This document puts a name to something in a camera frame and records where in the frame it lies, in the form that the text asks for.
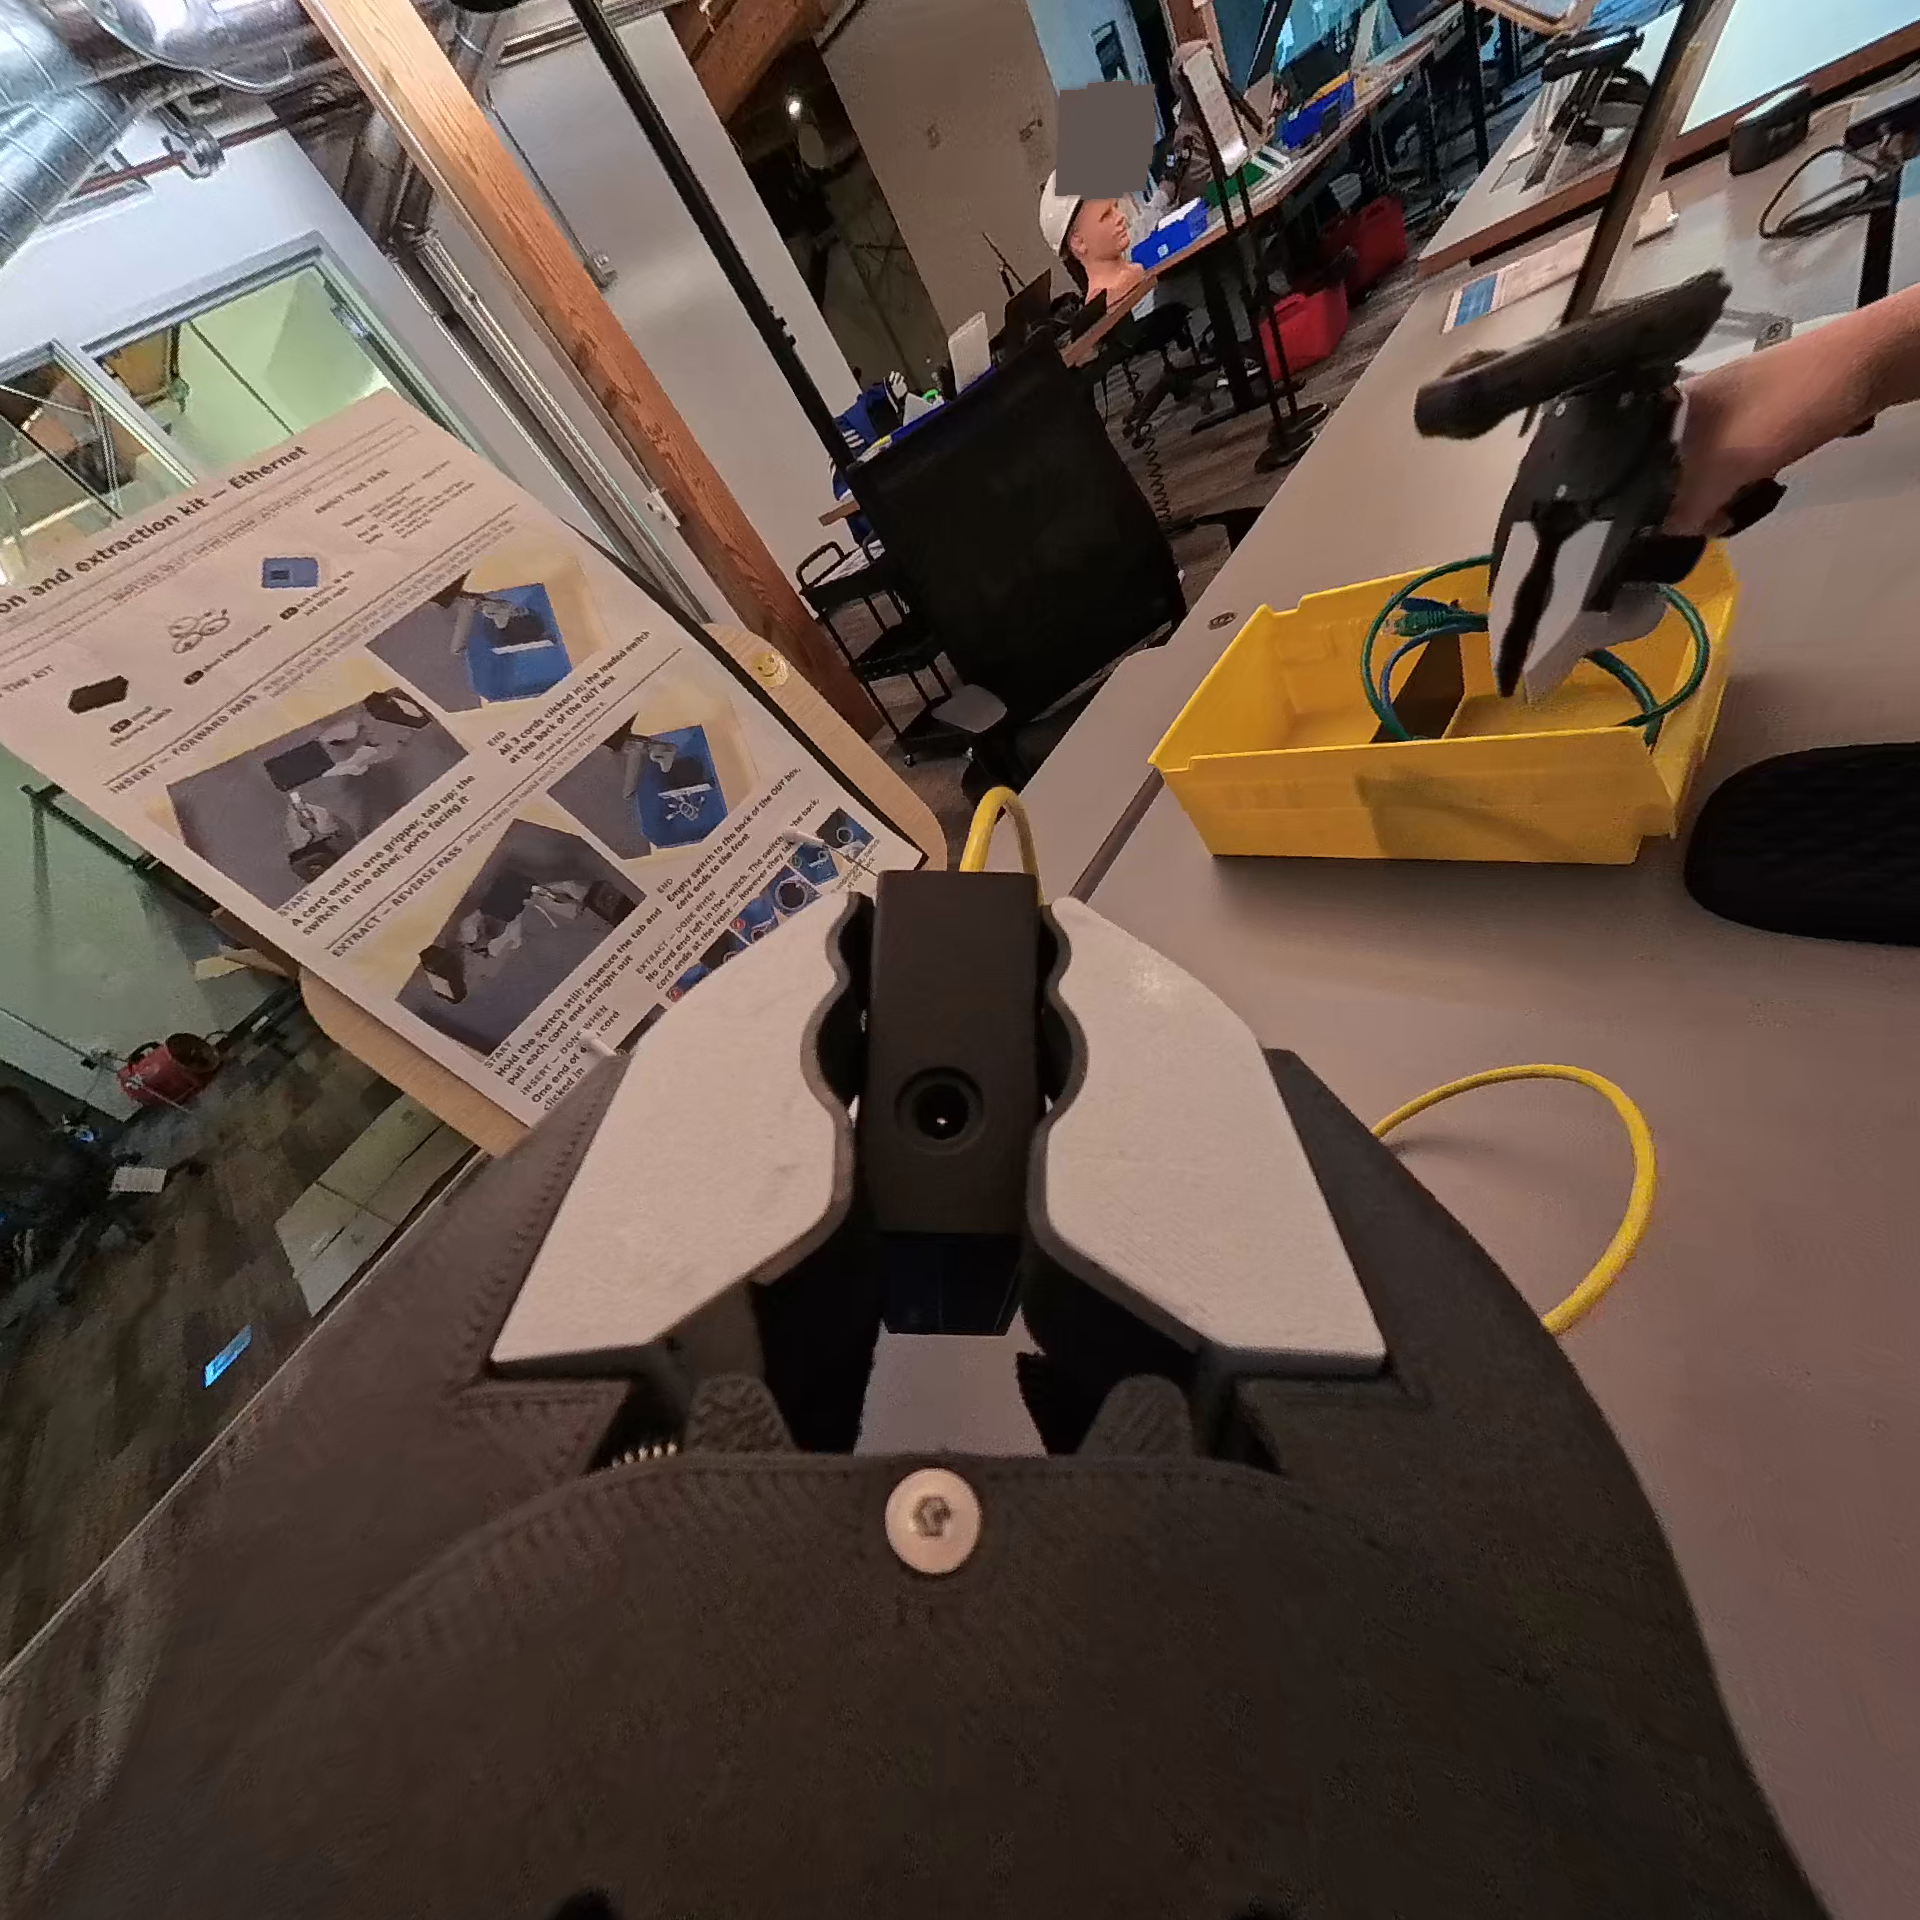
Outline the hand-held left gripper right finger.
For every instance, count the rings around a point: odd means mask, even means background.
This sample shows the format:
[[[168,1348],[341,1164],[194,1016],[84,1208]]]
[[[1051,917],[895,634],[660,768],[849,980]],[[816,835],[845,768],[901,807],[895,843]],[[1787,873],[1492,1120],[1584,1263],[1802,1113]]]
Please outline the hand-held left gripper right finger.
[[[1044,913],[1024,1394],[1074,1447],[1129,1379],[1218,1439],[1245,1386],[1369,1387],[1385,1335],[1256,1033],[1091,906]]]

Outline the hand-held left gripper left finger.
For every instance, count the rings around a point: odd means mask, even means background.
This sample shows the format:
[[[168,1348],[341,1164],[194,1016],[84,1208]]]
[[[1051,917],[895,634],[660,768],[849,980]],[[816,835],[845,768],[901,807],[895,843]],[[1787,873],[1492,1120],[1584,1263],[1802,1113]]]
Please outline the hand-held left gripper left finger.
[[[671,1011],[615,1073],[490,1365],[628,1379],[684,1425],[749,1377],[804,1449],[857,1440],[879,1289],[850,1224],[869,897],[804,907]]]

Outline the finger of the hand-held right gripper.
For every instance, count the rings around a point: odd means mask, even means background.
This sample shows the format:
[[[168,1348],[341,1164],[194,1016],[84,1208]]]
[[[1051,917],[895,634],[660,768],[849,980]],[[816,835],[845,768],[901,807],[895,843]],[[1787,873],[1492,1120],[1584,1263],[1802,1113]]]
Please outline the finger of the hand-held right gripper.
[[[1561,539],[1535,520],[1513,520],[1490,577],[1489,634],[1495,660],[1495,690],[1504,700],[1521,693],[1529,651],[1540,635],[1553,602]]]
[[[1661,617],[1656,583],[1620,573],[1625,539],[1610,520],[1567,533],[1521,521],[1521,697],[1543,705],[1588,656],[1643,639]]]

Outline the yellow plastic bin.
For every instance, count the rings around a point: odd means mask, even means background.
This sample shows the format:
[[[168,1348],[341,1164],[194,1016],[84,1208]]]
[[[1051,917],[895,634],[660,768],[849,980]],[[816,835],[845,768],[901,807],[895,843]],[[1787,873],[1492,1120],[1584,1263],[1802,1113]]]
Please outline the yellow plastic bin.
[[[1149,757],[1208,850],[1625,865],[1674,837],[1729,681],[1729,545],[1543,705],[1497,695],[1489,600],[1472,556],[1253,612]]]

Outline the black network switch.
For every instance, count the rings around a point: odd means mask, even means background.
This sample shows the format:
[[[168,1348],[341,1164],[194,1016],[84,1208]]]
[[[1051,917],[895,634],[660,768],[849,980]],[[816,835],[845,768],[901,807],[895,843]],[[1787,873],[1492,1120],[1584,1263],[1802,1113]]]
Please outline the black network switch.
[[[882,1323],[999,1338],[1017,1312],[1041,1081],[1041,888],[1020,872],[880,880],[855,1170]]]

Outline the person's right forearm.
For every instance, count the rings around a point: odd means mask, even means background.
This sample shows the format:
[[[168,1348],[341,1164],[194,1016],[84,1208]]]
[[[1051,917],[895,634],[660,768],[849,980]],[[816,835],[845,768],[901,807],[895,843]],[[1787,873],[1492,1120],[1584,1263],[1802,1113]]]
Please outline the person's right forearm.
[[[1777,473],[1919,399],[1919,285],[1729,368],[1730,444]]]

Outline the person's right hand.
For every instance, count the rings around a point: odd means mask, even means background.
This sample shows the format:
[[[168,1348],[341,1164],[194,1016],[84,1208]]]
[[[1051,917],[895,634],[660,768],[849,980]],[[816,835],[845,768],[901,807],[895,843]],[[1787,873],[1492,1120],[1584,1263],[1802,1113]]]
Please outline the person's right hand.
[[[1719,533],[1735,498],[1778,475],[1778,409],[1755,362],[1729,364],[1688,385],[1676,451],[1672,506],[1661,533],[1708,537]]]

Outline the paper sheet with blue mark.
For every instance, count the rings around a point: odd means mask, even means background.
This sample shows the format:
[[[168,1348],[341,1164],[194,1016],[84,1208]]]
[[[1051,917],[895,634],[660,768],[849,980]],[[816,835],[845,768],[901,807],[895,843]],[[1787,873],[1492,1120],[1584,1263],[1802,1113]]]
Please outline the paper sheet with blue mark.
[[[1447,303],[1442,335],[1457,335],[1515,303],[1572,282],[1583,273],[1591,241],[1591,232],[1572,232],[1548,247],[1536,247],[1497,268],[1480,271],[1453,289]]]

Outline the black textured pad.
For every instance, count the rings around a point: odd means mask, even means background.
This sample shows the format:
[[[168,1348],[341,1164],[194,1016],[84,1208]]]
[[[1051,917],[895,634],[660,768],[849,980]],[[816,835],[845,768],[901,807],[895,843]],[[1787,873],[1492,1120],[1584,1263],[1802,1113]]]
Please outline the black textured pad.
[[[1729,776],[1697,815],[1682,883],[1737,925],[1919,946],[1919,746],[1791,753]]]

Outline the metal stand pole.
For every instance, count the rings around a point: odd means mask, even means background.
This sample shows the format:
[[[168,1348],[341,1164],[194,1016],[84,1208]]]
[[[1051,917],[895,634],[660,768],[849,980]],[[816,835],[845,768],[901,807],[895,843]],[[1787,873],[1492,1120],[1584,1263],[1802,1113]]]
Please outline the metal stand pole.
[[[1611,298],[1618,268],[1639,243],[1645,207],[1661,186],[1674,143],[1688,122],[1735,7],[1735,2],[1684,2],[1677,10],[1648,100],[1625,143],[1588,252],[1572,280],[1559,321],[1561,330],[1584,322]]]

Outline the black office chair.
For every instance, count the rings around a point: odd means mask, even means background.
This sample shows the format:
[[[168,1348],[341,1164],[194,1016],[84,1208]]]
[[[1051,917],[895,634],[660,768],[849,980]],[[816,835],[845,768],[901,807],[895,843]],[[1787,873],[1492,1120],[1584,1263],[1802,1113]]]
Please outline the black office chair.
[[[976,780],[1021,787],[1021,737],[1186,617],[1169,535],[1088,383],[1033,344],[849,472],[905,603],[963,681],[935,708]]]

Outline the mannequin head with white helmet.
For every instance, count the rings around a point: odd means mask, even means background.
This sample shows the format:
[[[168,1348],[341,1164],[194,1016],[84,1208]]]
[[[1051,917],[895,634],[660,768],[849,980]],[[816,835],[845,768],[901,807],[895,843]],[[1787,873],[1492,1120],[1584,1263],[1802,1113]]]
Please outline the mannequin head with white helmet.
[[[1106,312],[1114,313],[1127,296],[1146,289],[1131,306],[1140,321],[1153,312],[1154,296],[1146,271],[1133,261],[1131,212],[1138,212],[1138,207],[1125,199],[1066,195],[1056,173],[1048,173],[1041,189],[1041,233],[1063,261],[1081,306],[1104,298]]]

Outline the instruction poster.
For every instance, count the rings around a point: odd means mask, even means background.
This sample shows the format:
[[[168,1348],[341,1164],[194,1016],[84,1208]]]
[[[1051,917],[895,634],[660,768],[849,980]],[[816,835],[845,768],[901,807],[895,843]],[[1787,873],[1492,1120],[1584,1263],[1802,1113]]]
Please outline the instruction poster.
[[[378,393],[42,539],[4,746],[512,1122],[928,852],[709,631]]]

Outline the black stand pole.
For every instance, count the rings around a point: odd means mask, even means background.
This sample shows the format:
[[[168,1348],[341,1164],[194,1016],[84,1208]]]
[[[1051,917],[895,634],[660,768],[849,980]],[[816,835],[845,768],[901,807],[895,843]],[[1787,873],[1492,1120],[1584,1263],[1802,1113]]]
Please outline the black stand pole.
[[[840,467],[849,457],[849,447],[837,417],[832,415],[819,385],[811,379],[792,327],[763,296],[752,265],[740,253],[720,208],[714,204],[704,180],[691,168],[672,127],[668,127],[665,114],[628,58],[607,10],[596,2],[569,2],[567,7],[580,25],[595,58],[609,74],[620,100],[627,106],[634,124],[655,148],[664,177],[698,226],[720,275],[728,280],[728,285],[759,335],[762,346],[776,359],[776,368],[801,404],[815,440],[823,447],[829,465]]]

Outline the silver air duct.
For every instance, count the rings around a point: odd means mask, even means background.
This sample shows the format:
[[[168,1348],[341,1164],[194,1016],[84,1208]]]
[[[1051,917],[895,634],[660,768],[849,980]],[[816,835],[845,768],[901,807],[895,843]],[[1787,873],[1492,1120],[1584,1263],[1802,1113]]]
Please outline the silver air duct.
[[[3,261],[139,116],[199,89],[271,98],[331,61],[300,2],[4,2]]]

